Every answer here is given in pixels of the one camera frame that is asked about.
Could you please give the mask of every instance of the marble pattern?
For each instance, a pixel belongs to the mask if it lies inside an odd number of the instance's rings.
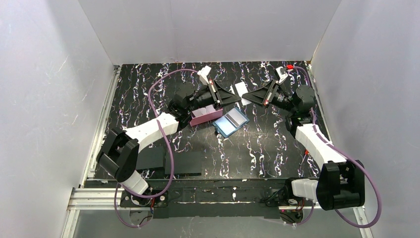
[[[154,118],[147,101],[147,91],[156,79],[168,72],[181,68],[200,70],[209,65],[212,67],[209,78],[225,89],[229,90],[231,85],[243,81],[252,91],[275,78],[276,67],[287,64],[305,67],[302,61],[125,64],[117,83],[106,131],[116,126],[130,128]],[[309,84],[309,79],[302,72],[293,70],[289,75],[285,84],[290,92],[299,85]],[[191,72],[180,72],[163,80],[153,94],[158,113],[165,109],[175,88],[183,82],[192,82],[197,88],[202,86],[196,74]],[[237,106],[250,122],[229,138],[215,135],[210,122],[187,126],[170,136],[169,141],[175,153],[203,153],[202,175],[190,179],[317,177],[320,169],[312,157],[305,154],[304,147],[286,130],[285,110],[275,106],[265,109],[255,104]],[[224,113],[233,107],[225,107]],[[326,134],[318,108],[315,111],[319,120],[317,123]],[[159,140],[151,146],[164,146],[164,141]],[[159,170],[144,171],[143,175],[146,178],[167,177]],[[112,179],[100,166],[96,168],[95,178]]]

